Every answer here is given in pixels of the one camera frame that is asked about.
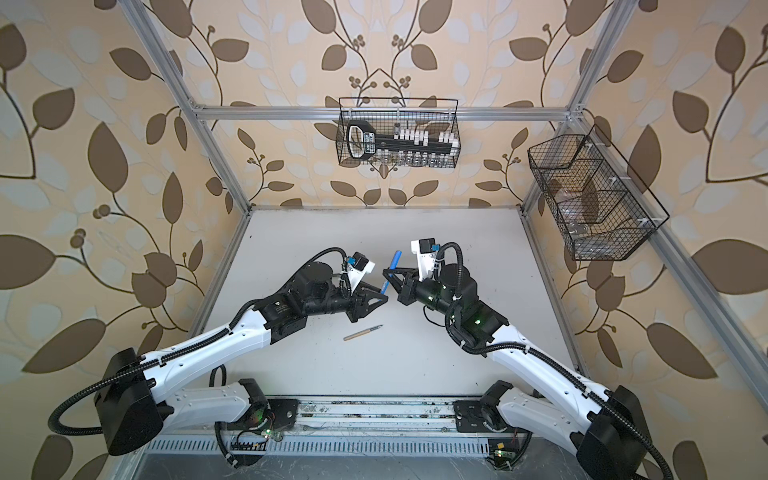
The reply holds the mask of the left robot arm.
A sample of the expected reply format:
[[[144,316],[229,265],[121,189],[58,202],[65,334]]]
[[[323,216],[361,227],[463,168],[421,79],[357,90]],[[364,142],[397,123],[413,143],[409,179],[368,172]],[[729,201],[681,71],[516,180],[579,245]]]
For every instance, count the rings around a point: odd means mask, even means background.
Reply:
[[[133,452],[174,429],[224,422],[246,425],[267,409],[253,379],[223,386],[191,388],[192,381],[255,350],[305,328],[312,316],[343,313],[351,322],[387,301],[365,282],[374,263],[355,255],[340,274],[311,261],[274,294],[244,304],[227,325],[182,343],[138,355],[128,348],[115,354],[94,404],[107,451]]]

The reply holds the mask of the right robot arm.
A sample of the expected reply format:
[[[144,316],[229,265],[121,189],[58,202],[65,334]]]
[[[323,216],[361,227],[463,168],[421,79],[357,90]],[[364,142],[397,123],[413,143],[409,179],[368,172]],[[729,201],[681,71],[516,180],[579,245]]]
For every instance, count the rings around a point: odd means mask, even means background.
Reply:
[[[651,441],[639,399],[586,378],[552,358],[480,299],[476,281],[455,264],[422,277],[415,268],[386,269],[403,305],[442,314],[442,326],[464,352],[509,369],[533,389],[510,383],[491,389],[493,421],[520,427],[572,453],[593,479],[638,479]]]

